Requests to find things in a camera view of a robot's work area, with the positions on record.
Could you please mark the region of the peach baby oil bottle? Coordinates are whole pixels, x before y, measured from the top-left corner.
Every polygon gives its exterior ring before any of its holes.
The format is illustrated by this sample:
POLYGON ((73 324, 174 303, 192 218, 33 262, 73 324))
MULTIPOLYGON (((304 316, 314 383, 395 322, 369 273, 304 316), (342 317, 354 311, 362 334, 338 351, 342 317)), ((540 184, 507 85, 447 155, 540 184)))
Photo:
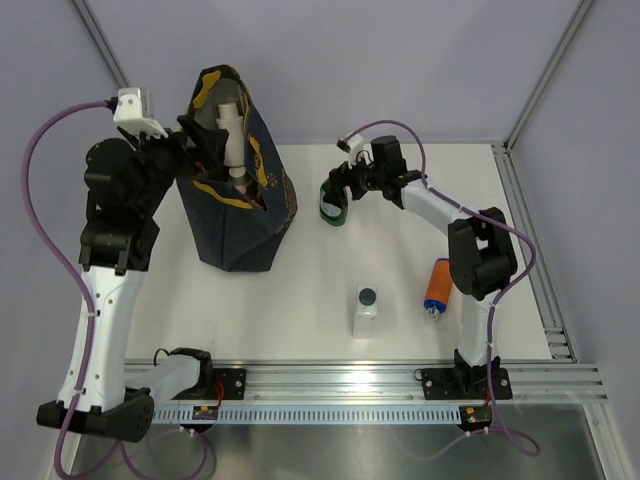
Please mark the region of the peach baby oil bottle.
POLYGON ((259 186, 255 183, 247 185, 236 185, 238 192, 244 199, 251 203, 255 208, 266 209, 266 204, 259 186))

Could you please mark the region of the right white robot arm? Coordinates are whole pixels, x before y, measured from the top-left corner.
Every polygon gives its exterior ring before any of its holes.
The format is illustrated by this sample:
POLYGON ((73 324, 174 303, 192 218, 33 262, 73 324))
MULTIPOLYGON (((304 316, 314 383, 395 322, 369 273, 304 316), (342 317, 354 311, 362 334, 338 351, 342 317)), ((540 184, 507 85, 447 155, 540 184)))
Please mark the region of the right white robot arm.
POLYGON ((350 200, 378 191, 398 208, 418 215, 445 235, 451 278, 463 296, 462 333, 453 364, 421 370, 425 399, 512 398, 508 372, 489 338, 491 308, 518 269, 509 234, 501 227, 503 212, 492 207, 473 215, 445 199, 423 183, 420 171, 408 168, 400 142, 392 135, 372 140, 369 154, 362 143, 359 135, 338 140, 347 158, 329 173, 326 202, 344 209, 350 200))

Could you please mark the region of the pale green cylindrical bottle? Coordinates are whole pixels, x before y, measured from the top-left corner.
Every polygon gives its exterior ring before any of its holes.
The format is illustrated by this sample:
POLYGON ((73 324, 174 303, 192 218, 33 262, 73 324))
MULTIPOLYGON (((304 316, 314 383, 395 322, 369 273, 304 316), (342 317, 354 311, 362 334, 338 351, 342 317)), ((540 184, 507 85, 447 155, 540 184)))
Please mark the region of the pale green cylindrical bottle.
POLYGON ((228 174, 229 181, 235 186, 246 185, 249 182, 245 167, 230 167, 228 174))

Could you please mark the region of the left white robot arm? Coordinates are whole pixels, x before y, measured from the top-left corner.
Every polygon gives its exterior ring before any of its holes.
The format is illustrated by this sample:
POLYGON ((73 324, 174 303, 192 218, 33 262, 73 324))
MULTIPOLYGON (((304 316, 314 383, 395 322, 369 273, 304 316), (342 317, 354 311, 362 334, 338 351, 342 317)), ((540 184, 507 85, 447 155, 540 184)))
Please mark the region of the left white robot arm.
POLYGON ((138 442, 156 405, 215 385, 210 353, 180 347, 136 380, 124 367, 134 307, 159 235, 153 216, 176 177, 196 161, 180 133, 142 115, 117 114, 121 138, 87 154, 86 225, 81 233, 81 317, 67 377, 36 422, 60 432, 138 442))

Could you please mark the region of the green dish soap bottle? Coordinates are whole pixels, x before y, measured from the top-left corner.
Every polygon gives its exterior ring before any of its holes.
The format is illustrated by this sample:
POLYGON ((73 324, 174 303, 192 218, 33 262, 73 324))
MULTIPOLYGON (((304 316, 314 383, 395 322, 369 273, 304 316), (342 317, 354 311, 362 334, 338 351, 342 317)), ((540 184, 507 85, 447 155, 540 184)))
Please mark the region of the green dish soap bottle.
POLYGON ((345 224, 347 218, 347 209, 341 209, 326 201, 326 195, 329 192, 327 183, 323 183, 320 187, 319 194, 319 212, 321 218, 329 225, 339 227, 345 224))

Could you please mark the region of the beige bottle round cap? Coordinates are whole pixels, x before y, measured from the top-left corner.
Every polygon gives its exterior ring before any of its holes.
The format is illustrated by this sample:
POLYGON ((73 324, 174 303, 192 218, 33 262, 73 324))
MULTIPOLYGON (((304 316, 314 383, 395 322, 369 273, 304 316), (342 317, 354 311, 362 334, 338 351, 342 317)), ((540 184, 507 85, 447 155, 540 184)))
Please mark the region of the beige bottle round cap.
POLYGON ((224 165, 228 168, 245 167, 244 117, 239 113, 236 103, 219 104, 217 108, 217 126, 228 133, 224 165))

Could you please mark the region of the dark blue canvas bag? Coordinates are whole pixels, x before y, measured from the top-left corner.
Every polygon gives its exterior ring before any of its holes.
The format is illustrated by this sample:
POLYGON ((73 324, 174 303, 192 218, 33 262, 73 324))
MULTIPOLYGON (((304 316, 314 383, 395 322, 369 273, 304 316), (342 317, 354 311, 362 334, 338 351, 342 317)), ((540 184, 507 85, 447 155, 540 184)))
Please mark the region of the dark blue canvas bag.
POLYGON ((202 262, 226 272, 266 272, 297 213, 296 192, 269 129, 246 84, 231 66, 202 70, 183 115, 215 130, 219 104, 236 103, 244 117, 244 166, 259 186, 266 209, 255 208, 223 173, 197 165, 177 179, 196 250, 202 262))

